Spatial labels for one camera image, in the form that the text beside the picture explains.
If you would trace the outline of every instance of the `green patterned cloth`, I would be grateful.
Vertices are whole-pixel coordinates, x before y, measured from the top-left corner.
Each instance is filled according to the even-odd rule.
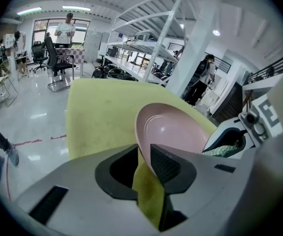
[[[238,148],[238,145],[223,145],[218,148],[214,148],[212,150],[203,152],[203,155],[210,155],[210,156],[222,156],[225,157],[226,154],[229,152],[236,150]]]

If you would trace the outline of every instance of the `staircase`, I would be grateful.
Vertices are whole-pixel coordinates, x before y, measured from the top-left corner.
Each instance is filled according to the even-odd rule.
[[[237,117],[238,114],[242,112],[242,105],[242,86],[235,83],[229,95],[222,102],[212,117],[216,120],[216,122],[222,123],[225,120]]]

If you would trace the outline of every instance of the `black office chair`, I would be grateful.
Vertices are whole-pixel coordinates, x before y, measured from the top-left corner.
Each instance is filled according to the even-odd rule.
[[[33,61],[39,64],[38,67],[33,69],[33,72],[36,73],[38,69],[41,69],[42,71],[42,68],[45,70],[45,66],[43,66],[42,64],[44,60],[48,59],[48,57],[44,57],[45,50],[42,47],[41,41],[34,42],[32,46],[32,52],[33,52]]]
[[[76,67],[76,65],[74,65],[74,56],[73,55],[57,55],[55,46],[53,44],[52,38],[51,37],[45,37],[45,45],[48,51],[48,62],[47,62],[47,68],[51,69],[54,72],[54,76],[57,76],[57,72],[59,70],[65,70],[68,68],[72,68],[72,80],[74,80],[74,67]],[[57,63],[58,62],[58,57],[71,57],[72,58],[72,64],[70,63]],[[59,88],[57,90],[54,90],[53,88],[51,88],[51,86],[53,86],[55,83],[57,82],[62,82],[63,79],[59,80],[59,81],[54,81],[50,84],[47,85],[47,87],[52,91],[52,92],[58,92],[61,91],[63,89],[69,88],[69,86],[66,87],[62,87]]]

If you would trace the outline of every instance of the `glossy tile floor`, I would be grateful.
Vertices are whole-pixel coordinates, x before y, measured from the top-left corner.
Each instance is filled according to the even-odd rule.
[[[93,70],[91,63],[85,63],[84,77],[90,78]],[[18,166],[14,167],[0,149],[0,155],[6,159],[0,194],[12,201],[68,160],[65,119],[69,89],[51,92],[47,88],[51,82],[49,74],[38,70],[30,73],[29,78],[21,78],[14,84],[19,92],[16,100],[9,107],[3,103],[0,108],[0,132],[17,144],[20,157]],[[75,79],[79,75],[79,70],[75,70]],[[71,71],[66,70],[65,78],[71,78]],[[11,96],[16,94],[9,82],[6,86]]]

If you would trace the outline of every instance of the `white pillar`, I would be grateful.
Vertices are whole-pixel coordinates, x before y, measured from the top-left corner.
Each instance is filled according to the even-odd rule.
[[[209,44],[219,0],[205,0],[183,54],[167,84],[167,89],[181,96]]]

